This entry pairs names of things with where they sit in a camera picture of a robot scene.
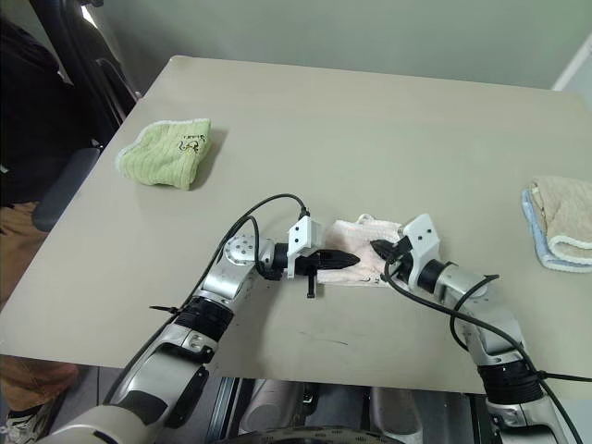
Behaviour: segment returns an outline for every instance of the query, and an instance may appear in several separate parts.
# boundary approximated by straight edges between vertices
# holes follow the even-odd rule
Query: beige tabletop
[[[210,117],[214,147],[190,191],[117,173],[146,125]],[[592,179],[592,116],[576,96],[452,80],[173,57],[74,197],[0,315],[0,352],[124,366],[181,303],[245,209],[293,192],[328,226],[428,212],[443,260],[499,273],[541,369],[592,370],[592,274],[538,262],[520,205],[534,175]],[[285,241],[297,205],[258,212]],[[448,318],[392,290],[304,279],[255,286],[212,370],[482,391]],[[553,383],[564,398],[592,385]]]

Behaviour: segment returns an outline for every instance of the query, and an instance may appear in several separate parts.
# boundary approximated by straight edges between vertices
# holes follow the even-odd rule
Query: gray wall
[[[105,0],[92,9],[145,91],[175,54],[550,88],[592,0]]]

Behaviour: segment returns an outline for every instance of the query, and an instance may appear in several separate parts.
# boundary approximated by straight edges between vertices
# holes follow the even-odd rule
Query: chair
[[[80,101],[86,106],[95,139],[105,146],[137,99],[105,39],[83,17],[81,6],[89,3],[103,4],[102,0],[31,0]]]
[[[102,0],[31,0],[49,40],[88,114],[92,137],[106,146],[136,105],[121,66],[101,33],[82,15],[81,7]],[[81,147],[33,212],[35,227],[50,231],[81,183],[93,169],[98,148]]]

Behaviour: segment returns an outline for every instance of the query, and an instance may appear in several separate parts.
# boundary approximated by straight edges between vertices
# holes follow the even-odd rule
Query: green towel
[[[148,125],[116,159],[119,172],[146,185],[164,183],[188,190],[208,152],[210,120],[163,120]]]

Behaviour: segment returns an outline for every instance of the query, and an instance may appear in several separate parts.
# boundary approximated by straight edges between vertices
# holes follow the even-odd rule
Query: folded towel
[[[209,148],[210,120],[163,120],[148,125],[116,159],[119,172],[145,185],[188,190]]]
[[[325,245],[360,258],[356,265],[341,270],[318,270],[316,278],[319,284],[336,284],[344,286],[386,287],[388,284],[380,279],[385,261],[376,254],[370,241],[386,239],[399,240],[397,229],[401,224],[386,220],[375,220],[370,215],[361,215],[355,223],[337,220],[327,230]]]
[[[592,265],[592,183],[545,176],[529,186],[539,226],[559,259]]]
[[[533,207],[530,192],[528,190],[522,191],[522,209],[524,215],[528,220],[530,230],[535,239],[536,255],[540,263],[551,270],[571,271],[574,273],[588,273],[592,272],[592,265],[575,264],[564,261],[556,257],[547,245],[547,238],[543,233],[541,227],[538,225],[537,216]]]

